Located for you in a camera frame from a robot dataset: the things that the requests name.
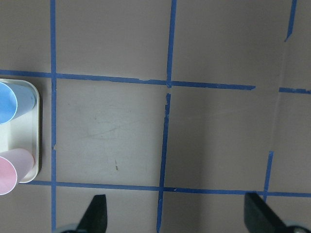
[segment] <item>cup rim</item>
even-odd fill
[[[13,93],[13,95],[14,95],[14,99],[15,99],[15,103],[16,103],[15,112],[14,112],[14,114],[12,115],[12,117],[11,117],[9,120],[7,120],[6,122],[0,122],[0,125],[3,125],[3,124],[5,124],[5,123],[8,123],[9,121],[11,121],[11,120],[15,117],[16,112],[17,112],[17,109],[18,109],[18,101],[17,101],[17,97],[16,97],[14,91],[13,91],[6,83],[0,82],[0,85],[4,85],[4,86],[6,86],[7,88],[10,89],[10,91],[11,91],[11,92]]]
[[[8,192],[6,192],[6,193],[0,193],[0,196],[1,196],[1,195],[5,195],[5,194],[10,193],[10,192],[15,188],[15,186],[16,186],[16,184],[17,184],[17,171],[16,171],[16,168],[14,167],[14,165],[13,165],[8,159],[6,159],[6,158],[4,158],[4,157],[2,157],[2,156],[0,156],[0,159],[4,159],[4,160],[6,160],[7,162],[9,162],[9,164],[12,166],[12,168],[14,169],[14,172],[15,172],[15,184],[13,185],[12,189],[10,189]]]

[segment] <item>pink cup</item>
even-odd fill
[[[34,158],[25,149],[0,153],[0,195],[11,192],[33,166]]]

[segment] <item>gray floor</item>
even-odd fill
[[[311,88],[311,1],[298,1],[284,42],[291,5],[177,0],[172,81],[256,86],[248,91],[165,85],[170,0],[56,0],[53,116],[50,1],[2,0],[0,75],[30,81],[43,100],[42,170],[0,197],[2,231],[51,232],[106,194],[108,233],[156,232],[167,93],[160,232],[247,232],[243,191],[263,193],[270,151],[268,204],[311,227],[311,96],[279,92]],[[117,82],[84,80],[103,76]]]

